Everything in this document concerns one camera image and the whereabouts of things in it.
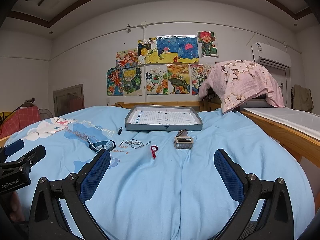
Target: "cartoon boy drawing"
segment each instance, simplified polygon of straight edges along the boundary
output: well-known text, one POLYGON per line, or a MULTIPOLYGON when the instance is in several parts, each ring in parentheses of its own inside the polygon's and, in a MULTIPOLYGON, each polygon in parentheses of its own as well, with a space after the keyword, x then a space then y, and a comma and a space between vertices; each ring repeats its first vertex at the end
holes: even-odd
POLYGON ((132 79, 136 75, 136 70, 134 68, 126 69, 123 72, 123 78, 124 78, 124 90, 129 93, 129 91, 133 90, 133 83, 132 79))
POLYGON ((217 55, 216 47, 212 46, 212 42, 215 40, 213 32, 198 32, 198 41, 202 43, 201 54, 203 56, 217 55))

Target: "wooden door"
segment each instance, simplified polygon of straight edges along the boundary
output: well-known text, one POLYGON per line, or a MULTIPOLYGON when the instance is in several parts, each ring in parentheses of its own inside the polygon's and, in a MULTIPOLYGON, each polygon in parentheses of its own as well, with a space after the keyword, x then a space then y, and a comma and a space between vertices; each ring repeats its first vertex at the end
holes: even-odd
POLYGON ((84 108, 83 85, 76 85, 53 92, 55 116, 61 116, 84 108))

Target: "blue duvet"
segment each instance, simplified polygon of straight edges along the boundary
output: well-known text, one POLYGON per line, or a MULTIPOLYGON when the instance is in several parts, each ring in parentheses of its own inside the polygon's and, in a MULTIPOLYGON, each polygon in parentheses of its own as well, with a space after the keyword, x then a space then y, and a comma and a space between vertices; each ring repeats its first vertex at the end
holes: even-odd
MULTIPOLYGON (((238 203, 233 201, 214 164, 213 155, 223 148, 246 173, 260 179, 285 179, 293 209, 295 239, 315 214, 314 200, 305 173, 295 159, 260 127, 238 112, 201 112, 202 131, 188 132, 194 138, 191 150, 176 150, 177 132, 131 132, 125 130, 128 109, 96 106, 60 118, 47 119, 13 134, 10 144, 23 138, 25 147, 7 161, 36 147, 46 148, 46 157, 32 167, 31 185, 18 190, 24 213, 29 216, 33 194, 42 176, 49 180, 78 172, 92 160, 91 140, 111 139, 117 147, 111 164, 88 209, 110 238, 125 240, 206 240, 222 229, 238 203), (121 135, 117 134, 123 127, 121 135), (122 141, 136 139, 147 146, 133 149, 122 141), (150 146, 157 145, 154 160, 150 146)), ((62 202, 71 229, 80 236, 62 202)), ((252 220, 257 219, 257 208, 252 220)))

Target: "blue gripper pad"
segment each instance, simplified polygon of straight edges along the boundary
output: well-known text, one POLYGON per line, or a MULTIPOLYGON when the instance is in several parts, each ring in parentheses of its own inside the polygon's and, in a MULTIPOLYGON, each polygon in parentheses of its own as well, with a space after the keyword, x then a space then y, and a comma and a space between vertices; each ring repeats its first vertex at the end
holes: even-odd
POLYGON ((214 153, 213 162, 232 199, 242 202, 244 199, 243 184, 219 150, 214 153))
POLYGON ((21 150, 24 147, 23 140, 19 139, 12 144, 9 144, 4 149, 4 154, 6 156, 11 156, 12 154, 16 153, 17 151, 21 150))
POLYGON ((104 153, 99 160, 97 160, 81 184, 79 197, 82 203, 92 198, 109 165, 110 153, 108 150, 104 150, 104 153))

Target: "air conditioner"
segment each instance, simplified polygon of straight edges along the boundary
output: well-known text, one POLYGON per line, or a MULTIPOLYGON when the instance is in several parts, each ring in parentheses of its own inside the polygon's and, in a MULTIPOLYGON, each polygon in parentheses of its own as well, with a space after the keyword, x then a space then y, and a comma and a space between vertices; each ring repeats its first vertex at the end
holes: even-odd
POLYGON ((253 60, 261 65, 287 70, 291 67, 291 59, 288 53, 261 42, 251 46, 253 60))

